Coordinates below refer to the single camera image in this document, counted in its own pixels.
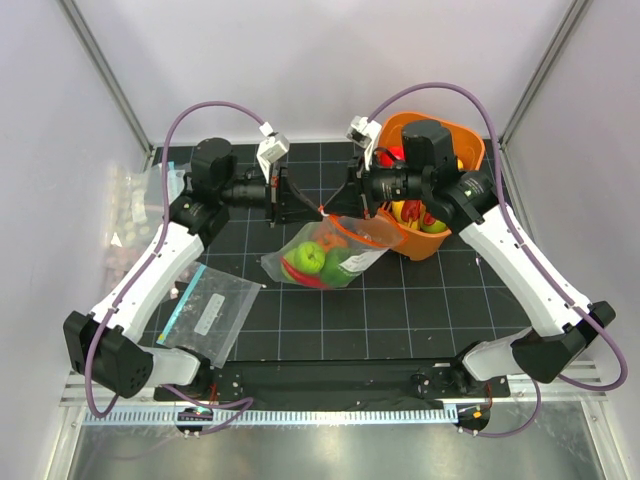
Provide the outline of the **small orange pumpkin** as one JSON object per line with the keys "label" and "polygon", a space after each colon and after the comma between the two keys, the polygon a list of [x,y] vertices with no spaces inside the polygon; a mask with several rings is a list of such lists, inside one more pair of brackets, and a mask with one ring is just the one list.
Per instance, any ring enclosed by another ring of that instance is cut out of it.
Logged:
{"label": "small orange pumpkin", "polygon": [[347,248],[348,241],[341,235],[331,232],[320,233],[316,242],[328,253],[334,248]]}

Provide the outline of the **green apple top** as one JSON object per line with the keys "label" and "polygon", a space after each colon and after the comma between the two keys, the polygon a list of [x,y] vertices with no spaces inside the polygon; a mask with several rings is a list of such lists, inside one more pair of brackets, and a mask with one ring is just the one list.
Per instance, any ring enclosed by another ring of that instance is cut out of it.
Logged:
{"label": "green apple top", "polygon": [[326,253],[313,241],[301,243],[295,250],[295,268],[305,274],[318,274],[324,267]]}

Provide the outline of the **orange zipper clear bag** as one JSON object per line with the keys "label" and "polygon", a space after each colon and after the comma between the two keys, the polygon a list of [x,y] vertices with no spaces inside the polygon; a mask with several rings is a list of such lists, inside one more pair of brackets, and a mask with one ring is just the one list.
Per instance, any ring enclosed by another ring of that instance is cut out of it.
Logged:
{"label": "orange zipper clear bag", "polygon": [[261,257],[274,281],[312,289],[347,287],[407,234],[390,214],[372,219],[326,216],[305,224],[284,246]]}

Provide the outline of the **red chili pepper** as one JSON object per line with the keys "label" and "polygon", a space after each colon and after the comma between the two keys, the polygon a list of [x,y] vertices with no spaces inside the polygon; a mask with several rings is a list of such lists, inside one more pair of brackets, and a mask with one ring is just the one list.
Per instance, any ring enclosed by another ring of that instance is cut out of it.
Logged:
{"label": "red chili pepper", "polygon": [[287,272],[287,275],[297,284],[303,285],[308,288],[325,289],[327,287],[318,277],[302,273],[296,270],[285,257],[281,258],[282,268]]}

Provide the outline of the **green bell pepper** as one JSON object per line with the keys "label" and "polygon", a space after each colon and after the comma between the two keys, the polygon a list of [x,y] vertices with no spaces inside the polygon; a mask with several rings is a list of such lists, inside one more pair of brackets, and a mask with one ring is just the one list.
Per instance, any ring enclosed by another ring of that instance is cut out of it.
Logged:
{"label": "green bell pepper", "polygon": [[352,256],[348,248],[334,248],[326,253],[326,260],[320,272],[320,280],[330,288],[342,288],[347,286],[358,273],[348,271],[341,264]]}

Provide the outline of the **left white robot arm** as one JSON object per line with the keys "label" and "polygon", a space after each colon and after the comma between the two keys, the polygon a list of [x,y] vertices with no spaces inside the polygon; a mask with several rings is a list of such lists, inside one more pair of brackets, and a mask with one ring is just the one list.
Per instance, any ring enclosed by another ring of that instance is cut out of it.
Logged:
{"label": "left white robot arm", "polygon": [[98,383],[122,398],[152,383],[176,385],[190,400],[208,395],[212,377],[202,369],[199,355],[185,349],[145,350],[138,342],[171,284],[228,223],[230,208],[261,208],[273,224],[320,220],[318,207],[276,164],[288,150],[282,135],[268,136],[257,148],[259,173],[239,176],[229,141],[210,138],[196,146],[185,187],[147,250],[90,313],[72,312],[63,324],[72,368],[86,385]]}

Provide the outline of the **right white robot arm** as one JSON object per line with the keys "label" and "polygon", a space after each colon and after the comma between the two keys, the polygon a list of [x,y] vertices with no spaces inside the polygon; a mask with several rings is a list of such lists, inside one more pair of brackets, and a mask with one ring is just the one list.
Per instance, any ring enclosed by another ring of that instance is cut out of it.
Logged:
{"label": "right white robot arm", "polygon": [[468,347],[450,372],[453,389],[475,395],[486,381],[526,374],[548,384],[614,319],[605,301],[592,302],[573,288],[541,254],[501,205],[493,180],[461,170],[450,131],[421,119],[401,132],[404,159],[379,167],[373,153],[381,126],[355,117],[346,136],[363,148],[350,163],[345,183],[325,203],[327,214],[371,218],[385,202],[419,200],[435,219],[471,246],[509,288],[530,320],[518,334]]}

